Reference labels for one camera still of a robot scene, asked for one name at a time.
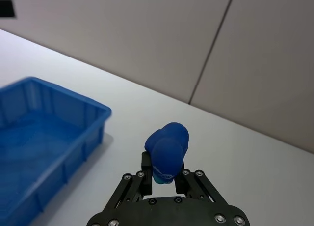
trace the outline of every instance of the blue plush toy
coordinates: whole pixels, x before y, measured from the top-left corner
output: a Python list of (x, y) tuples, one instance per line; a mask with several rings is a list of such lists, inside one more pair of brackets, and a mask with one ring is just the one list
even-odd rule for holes
[(153, 165), (156, 183), (171, 183), (181, 170), (188, 149), (188, 131), (179, 123), (169, 123), (158, 129), (145, 143)]

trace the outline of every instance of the blue plastic tray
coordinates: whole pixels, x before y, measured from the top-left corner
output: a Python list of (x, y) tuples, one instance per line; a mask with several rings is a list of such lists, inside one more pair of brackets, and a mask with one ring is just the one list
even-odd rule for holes
[(38, 78), (0, 89), (0, 226), (26, 226), (102, 142), (111, 109)]

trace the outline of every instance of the white table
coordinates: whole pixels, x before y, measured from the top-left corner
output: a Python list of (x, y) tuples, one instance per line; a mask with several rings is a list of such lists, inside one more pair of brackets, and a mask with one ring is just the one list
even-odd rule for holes
[[(86, 225), (121, 176), (140, 170), (146, 138), (171, 121), (190, 133), (186, 167), (204, 170), (252, 226), (313, 225), (314, 155), (5, 31), (0, 42), (0, 86), (36, 76), (112, 108), (102, 147), (32, 226)], [(153, 192), (171, 196), (175, 188), (155, 184)]]

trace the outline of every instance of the white wall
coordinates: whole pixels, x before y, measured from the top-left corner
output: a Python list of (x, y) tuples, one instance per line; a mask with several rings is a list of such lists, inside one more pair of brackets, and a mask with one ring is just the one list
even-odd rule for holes
[(228, 0), (14, 2), (1, 29), (187, 102)]
[(313, 0), (233, 0), (192, 104), (314, 152)]

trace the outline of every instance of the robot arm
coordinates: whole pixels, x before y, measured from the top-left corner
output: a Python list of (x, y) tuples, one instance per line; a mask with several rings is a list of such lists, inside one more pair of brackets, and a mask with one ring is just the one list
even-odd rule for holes
[(184, 169), (175, 177), (177, 194), (186, 197), (148, 198), (152, 165), (142, 153), (142, 171), (124, 174), (104, 210), (87, 226), (250, 226), (239, 208), (228, 205), (204, 172)]

